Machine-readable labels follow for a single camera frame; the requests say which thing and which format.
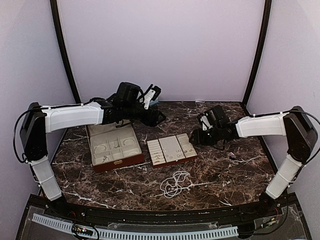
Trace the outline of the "large red jewelry box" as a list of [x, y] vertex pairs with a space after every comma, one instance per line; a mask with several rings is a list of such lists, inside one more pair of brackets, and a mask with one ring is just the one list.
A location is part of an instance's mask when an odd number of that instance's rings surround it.
[[[87, 125], [91, 161], [96, 173], [141, 164], [145, 161], [139, 141], [131, 123]], [[128, 155], [138, 149], [140, 154]]]

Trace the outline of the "small red jewelry tray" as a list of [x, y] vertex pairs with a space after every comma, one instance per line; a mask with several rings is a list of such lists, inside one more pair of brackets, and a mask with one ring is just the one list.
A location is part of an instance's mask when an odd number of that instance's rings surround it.
[[147, 141], [153, 168], [195, 160], [198, 155], [186, 133]]

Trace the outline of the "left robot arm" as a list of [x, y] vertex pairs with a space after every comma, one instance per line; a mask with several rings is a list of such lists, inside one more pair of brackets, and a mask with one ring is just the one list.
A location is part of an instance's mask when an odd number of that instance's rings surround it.
[[121, 82], [109, 98], [93, 97], [77, 104], [41, 106], [33, 102], [17, 123], [22, 123], [19, 138], [23, 147], [16, 155], [22, 164], [28, 164], [44, 195], [48, 207], [60, 218], [67, 218], [71, 208], [67, 204], [48, 158], [47, 134], [78, 126], [97, 126], [119, 123], [122, 120], [139, 121], [155, 127], [166, 119], [159, 110], [150, 107], [161, 88], [151, 84], [146, 91], [130, 82]]

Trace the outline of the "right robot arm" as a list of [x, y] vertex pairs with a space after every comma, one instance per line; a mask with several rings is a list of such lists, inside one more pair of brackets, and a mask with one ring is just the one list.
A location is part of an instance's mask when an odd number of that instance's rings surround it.
[[252, 114], [230, 120], [220, 105], [197, 116], [200, 124], [189, 137], [192, 145], [216, 146], [219, 142], [230, 142], [248, 138], [278, 138], [287, 147], [281, 165], [265, 187], [255, 205], [255, 213], [266, 217], [274, 210], [277, 199], [295, 183], [302, 169], [313, 160], [319, 135], [313, 125], [317, 118], [299, 105], [285, 111]]

